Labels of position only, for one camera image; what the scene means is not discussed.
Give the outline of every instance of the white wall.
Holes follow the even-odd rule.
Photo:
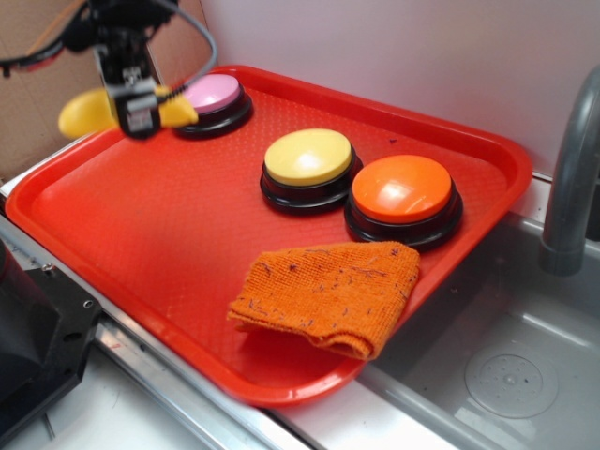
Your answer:
[[[509,137],[552,173],[600,64],[599,0],[202,0],[219,63]]]

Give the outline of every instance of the plastic tray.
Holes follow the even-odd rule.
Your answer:
[[[135,321],[222,389],[260,406],[318,398],[362,361],[301,337],[237,332],[226,319],[265,250],[350,240],[343,212],[290,217],[259,189],[263,155],[301,128],[346,135],[365,164],[417,154],[443,164],[464,201],[457,234],[423,254],[398,323],[427,299],[526,189],[532,166],[504,138],[250,67],[222,67],[254,102],[226,136],[187,141],[170,130],[135,142],[120,131],[86,139],[28,175],[8,216]]]

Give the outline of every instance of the sink basin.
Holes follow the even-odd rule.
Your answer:
[[[537,265],[540,233],[508,215],[362,382],[458,448],[598,448],[600,247],[576,276],[554,277]]]

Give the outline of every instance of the orange towel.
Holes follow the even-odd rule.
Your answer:
[[[266,252],[252,264],[228,317],[302,335],[319,348],[376,358],[418,278],[419,254],[398,242]]]

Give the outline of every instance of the pink button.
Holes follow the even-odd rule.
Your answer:
[[[234,77],[212,73],[192,84],[184,96],[198,114],[203,114],[229,105],[239,93],[240,83]]]

